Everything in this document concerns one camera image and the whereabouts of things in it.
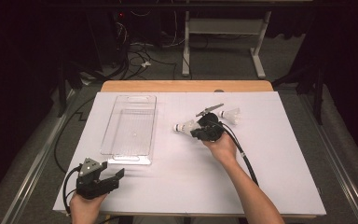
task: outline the forearm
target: forearm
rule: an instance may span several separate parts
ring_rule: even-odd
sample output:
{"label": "forearm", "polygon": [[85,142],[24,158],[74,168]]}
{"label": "forearm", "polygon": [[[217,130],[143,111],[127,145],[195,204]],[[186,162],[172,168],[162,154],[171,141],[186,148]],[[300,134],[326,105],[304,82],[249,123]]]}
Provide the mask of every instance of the forearm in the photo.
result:
{"label": "forearm", "polygon": [[240,165],[232,161],[222,161],[234,187],[240,197],[243,211],[250,224],[283,223],[282,217],[269,197],[242,170]]}

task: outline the gray carpet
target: gray carpet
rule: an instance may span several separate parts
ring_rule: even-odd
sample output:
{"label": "gray carpet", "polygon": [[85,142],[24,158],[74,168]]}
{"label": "gray carpet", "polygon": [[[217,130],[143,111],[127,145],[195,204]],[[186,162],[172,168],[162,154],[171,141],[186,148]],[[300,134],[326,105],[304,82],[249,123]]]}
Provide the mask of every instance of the gray carpet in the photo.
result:
{"label": "gray carpet", "polygon": [[[280,36],[265,40],[260,51],[260,58],[267,75],[267,80],[273,81],[287,74],[293,59],[296,57],[296,52],[301,41],[302,38],[284,40]],[[254,44],[254,37],[235,40],[210,38],[206,42],[202,36],[192,36],[190,42],[190,46],[193,47],[190,53],[192,78],[257,79],[248,51],[248,48]],[[141,48],[139,46],[133,47],[132,50]],[[133,79],[189,79],[189,77],[181,76],[181,47],[146,48],[147,53],[155,61],[151,60],[152,65],[140,76],[133,77]],[[140,58],[133,58],[131,60],[133,64],[140,64],[141,62],[142,59]],[[173,63],[176,63],[175,70],[173,70]],[[358,213],[354,212],[354,207],[348,200],[348,194],[344,191],[345,188],[342,187],[342,182],[337,178],[337,171],[334,169],[328,153],[326,153],[326,143],[320,136],[321,127],[315,125],[312,116],[310,116],[307,102],[312,98],[312,94],[305,97],[299,96],[294,91],[294,86],[293,84],[285,84],[277,88],[276,91],[280,93],[297,141],[310,168],[315,184],[321,192],[321,197],[327,211],[326,216],[317,217],[310,220],[309,223],[358,223]],[[65,122],[62,133],[57,133],[60,134],[60,138],[56,148],[59,164],[64,169],[67,169],[69,166],[78,139],[86,124],[82,119],[85,119],[90,112],[92,106],[92,100],[90,101],[90,99],[95,96],[95,93],[100,88],[101,84],[85,85],[81,91],[76,92],[76,97],[72,98],[72,106],[66,111],[68,117],[73,116],[67,124]],[[57,95],[52,95],[52,98],[57,99]],[[57,118],[58,110],[59,106],[55,104],[50,114],[39,125],[13,161],[10,170],[2,181],[0,186],[0,223],[15,199],[36,156],[51,137],[55,124],[59,121]],[[337,113],[327,89],[324,90],[322,112],[324,135],[327,136],[331,145],[336,149],[353,185],[358,190],[358,148],[353,143],[351,135],[346,130],[345,124]],[[37,182],[29,200],[24,200],[23,209],[20,210],[17,219],[13,223],[70,223],[69,218],[64,214],[52,211],[55,199],[59,194],[60,184],[64,179],[64,173],[57,166],[53,152],[48,155],[46,165],[43,168],[43,172],[36,179]],[[288,223],[302,221],[290,220]]]}

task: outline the black curtain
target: black curtain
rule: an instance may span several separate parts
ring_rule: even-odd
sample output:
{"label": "black curtain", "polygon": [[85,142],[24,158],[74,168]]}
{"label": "black curtain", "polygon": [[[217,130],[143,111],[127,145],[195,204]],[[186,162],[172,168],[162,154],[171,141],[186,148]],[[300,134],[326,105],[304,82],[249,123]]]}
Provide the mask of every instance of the black curtain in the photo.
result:
{"label": "black curtain", "polygon": [[49,112],[56,66],[31,1],[0,1],[0,182]]}

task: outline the wooden table edge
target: wooden table edge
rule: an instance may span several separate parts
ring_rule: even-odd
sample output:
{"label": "wooden table edge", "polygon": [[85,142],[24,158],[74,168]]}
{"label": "wooden table edge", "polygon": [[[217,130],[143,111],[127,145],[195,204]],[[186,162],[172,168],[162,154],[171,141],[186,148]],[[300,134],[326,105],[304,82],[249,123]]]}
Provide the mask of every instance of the wooden table edge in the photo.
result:
{"label": "wooden table edge", "polygon": [[266,80],[112,80],[101,91],[119,92],[210,92],[273,91]]}

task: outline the white plastic part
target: white plastic part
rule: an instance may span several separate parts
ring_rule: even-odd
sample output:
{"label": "white plastic part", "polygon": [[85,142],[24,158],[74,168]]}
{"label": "white plastic part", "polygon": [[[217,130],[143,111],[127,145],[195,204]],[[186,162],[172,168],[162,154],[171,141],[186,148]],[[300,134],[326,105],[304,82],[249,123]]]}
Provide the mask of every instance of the white plastic part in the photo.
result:
{"label": "white plastic part", "polygon": [[185,133],[191,136],[191,131],[200,128],[200,125],[194,120],[189,120],[185,123],[178,123],[173,125],[173,130],[178,133]]}
{"label": "white plastic part", "polygon": [[227,119],[232,124],[238,124],[241,119],[241,111],[239,108],[235,108],[228,111],[220,111],[219,117]]}

